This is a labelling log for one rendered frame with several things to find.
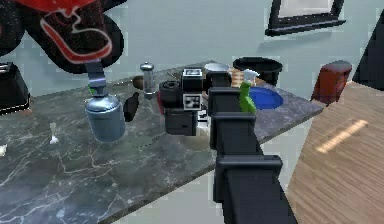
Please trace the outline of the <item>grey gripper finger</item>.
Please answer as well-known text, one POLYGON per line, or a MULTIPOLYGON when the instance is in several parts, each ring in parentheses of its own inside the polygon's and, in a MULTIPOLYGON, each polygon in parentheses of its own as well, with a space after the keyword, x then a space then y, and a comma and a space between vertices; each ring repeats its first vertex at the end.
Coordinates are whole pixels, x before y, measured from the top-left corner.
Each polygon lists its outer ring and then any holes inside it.
POLYGON ((139 137, 134 138, 131 141, 131 146, 135 149, 145 148, 145 147, 152 145, 153 143, 155 143, 157 140, 159 140, 162 137, 163 137, 163 135, 139 136, 139 137))

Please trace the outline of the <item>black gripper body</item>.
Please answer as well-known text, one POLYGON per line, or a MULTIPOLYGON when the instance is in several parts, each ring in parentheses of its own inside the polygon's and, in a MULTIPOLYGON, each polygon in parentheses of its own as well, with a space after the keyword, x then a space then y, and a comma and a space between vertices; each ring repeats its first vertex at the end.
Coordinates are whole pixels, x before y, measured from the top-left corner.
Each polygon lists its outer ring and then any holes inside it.
POLYGON ((168 134, 196 135, 197 113, 184 109, 183 91, 178 81, 165 81, 159 84, 158 106, 165 118, 165 131, 168 134))

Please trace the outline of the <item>blue-grey metal vase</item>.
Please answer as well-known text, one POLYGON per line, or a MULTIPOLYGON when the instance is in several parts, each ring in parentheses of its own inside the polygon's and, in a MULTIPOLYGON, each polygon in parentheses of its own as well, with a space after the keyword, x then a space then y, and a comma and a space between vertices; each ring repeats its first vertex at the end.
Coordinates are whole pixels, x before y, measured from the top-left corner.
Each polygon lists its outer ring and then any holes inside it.
POLYGON ((106 91, 106 78, 100 61, 85 64, 92 97, 86 103, 85 111, 96 140, 115 142, 125 133, 125 121, 120 99, 106 91))

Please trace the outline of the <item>red-brown chair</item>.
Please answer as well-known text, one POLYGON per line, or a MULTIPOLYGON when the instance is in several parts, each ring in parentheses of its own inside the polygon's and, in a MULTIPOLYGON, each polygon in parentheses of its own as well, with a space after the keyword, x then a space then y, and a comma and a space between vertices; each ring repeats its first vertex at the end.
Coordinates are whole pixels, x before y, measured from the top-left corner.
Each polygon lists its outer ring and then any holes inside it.
POLYGON ((334 61, 322 66, 311 99, 326 106, 338 102, 351 70, 352 65, 344 60, 334 61))

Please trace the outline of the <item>black oval object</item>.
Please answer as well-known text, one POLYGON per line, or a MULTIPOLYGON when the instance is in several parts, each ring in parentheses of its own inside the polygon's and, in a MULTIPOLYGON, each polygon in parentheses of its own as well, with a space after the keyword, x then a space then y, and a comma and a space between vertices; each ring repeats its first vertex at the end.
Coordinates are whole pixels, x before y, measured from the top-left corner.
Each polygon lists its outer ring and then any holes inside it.
POLYGON ((139 106, 139 93, 134 92, 133 95, 125 100, 123 105, 124 119, 131 122, 137 112, 139 106))

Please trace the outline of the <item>green spray bottle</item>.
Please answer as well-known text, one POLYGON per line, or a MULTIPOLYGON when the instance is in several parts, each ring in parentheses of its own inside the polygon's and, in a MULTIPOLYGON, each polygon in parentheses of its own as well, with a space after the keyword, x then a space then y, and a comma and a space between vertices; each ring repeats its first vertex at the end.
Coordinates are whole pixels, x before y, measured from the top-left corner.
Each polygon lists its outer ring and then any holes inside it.
POLYGON ((256 106, 249 96, 250 87, 255 84, 255 78, 259 76, 256 71, 245 69, 243 71, 244 80, 240 85, 239 104, 243 112, 255 113, 256 106))

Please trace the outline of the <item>grey marble worktop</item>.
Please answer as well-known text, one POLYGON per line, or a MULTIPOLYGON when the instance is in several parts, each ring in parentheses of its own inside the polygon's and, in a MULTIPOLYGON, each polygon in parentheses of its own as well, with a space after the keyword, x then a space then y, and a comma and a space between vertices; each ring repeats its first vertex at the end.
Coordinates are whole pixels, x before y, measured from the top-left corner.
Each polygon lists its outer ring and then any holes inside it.
MULTIPOLYGON (((321 106, 282 91, 283 104, 256 113, 259 144, 321 113, 321 106)), ((110 224, 198 176, 215 171, 208 136, 165 132, 155 100, 142 99, 123 137, 97 141, 84 88, 34 99, 29 116, 0 116, 0 224, 110 224), (139 136, 163 135, 135 149, 139 136)))

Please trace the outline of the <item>blue plate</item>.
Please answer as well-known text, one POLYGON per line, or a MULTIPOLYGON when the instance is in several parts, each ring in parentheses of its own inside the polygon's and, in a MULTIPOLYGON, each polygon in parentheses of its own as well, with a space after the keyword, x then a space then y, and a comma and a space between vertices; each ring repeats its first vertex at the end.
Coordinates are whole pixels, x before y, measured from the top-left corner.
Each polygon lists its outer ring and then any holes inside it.
POLYGON ((284 102, 276 91, 262 87, 251 87, 249 96, 259 110, 276 109, 284 102))

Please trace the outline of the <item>black round pot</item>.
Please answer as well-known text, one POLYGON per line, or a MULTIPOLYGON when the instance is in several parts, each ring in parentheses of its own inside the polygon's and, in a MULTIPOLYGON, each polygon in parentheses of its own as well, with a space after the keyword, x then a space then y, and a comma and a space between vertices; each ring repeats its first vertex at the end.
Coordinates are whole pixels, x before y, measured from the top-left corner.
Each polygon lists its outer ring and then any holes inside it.
POLYGON ((238 70, 250 69, 260 74, 259 78, 275 86, 283 65, 273 59, 263 57, 241 57, 233 61, 233 67, 238 70))

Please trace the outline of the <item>black and red house plant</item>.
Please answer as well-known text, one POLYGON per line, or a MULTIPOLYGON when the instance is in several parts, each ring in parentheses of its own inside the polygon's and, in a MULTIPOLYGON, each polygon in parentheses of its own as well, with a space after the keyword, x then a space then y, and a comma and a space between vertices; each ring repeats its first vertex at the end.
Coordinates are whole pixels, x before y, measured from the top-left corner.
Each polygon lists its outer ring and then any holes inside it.
POLYGON ((85 64, 104 67, 123 54, 123 34, 105 14, 127 0, 0 0, 0 57, 29 34, 60 69, 82 74, 85 64))

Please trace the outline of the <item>black toaster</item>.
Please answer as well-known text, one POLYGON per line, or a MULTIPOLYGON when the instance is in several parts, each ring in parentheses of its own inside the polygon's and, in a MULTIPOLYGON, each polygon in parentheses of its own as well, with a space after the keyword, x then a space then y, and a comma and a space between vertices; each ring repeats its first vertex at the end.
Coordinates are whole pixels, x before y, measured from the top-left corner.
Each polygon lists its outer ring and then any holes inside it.
POLYGON ((0 63, 0 115, 29 108, 30 93, 20 73, 12 62, 0 63))

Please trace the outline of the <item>black framed picture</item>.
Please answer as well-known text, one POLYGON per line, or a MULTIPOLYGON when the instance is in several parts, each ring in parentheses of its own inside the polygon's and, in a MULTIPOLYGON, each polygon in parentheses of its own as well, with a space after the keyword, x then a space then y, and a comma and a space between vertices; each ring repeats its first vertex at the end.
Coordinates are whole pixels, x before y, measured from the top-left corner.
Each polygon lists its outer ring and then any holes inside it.
POLYGON ((272 0, 267 36, 281 36, 339 26, 344 0, 272 0))

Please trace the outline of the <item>black cupboard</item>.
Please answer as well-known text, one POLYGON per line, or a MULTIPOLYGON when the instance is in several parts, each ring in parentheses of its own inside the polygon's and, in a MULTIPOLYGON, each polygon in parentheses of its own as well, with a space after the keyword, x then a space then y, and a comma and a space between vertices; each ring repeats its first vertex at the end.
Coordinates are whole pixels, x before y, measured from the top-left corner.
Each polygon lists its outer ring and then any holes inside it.
POLYGON ((361 57, 353 81, 384 91, 384 9, 361 57))

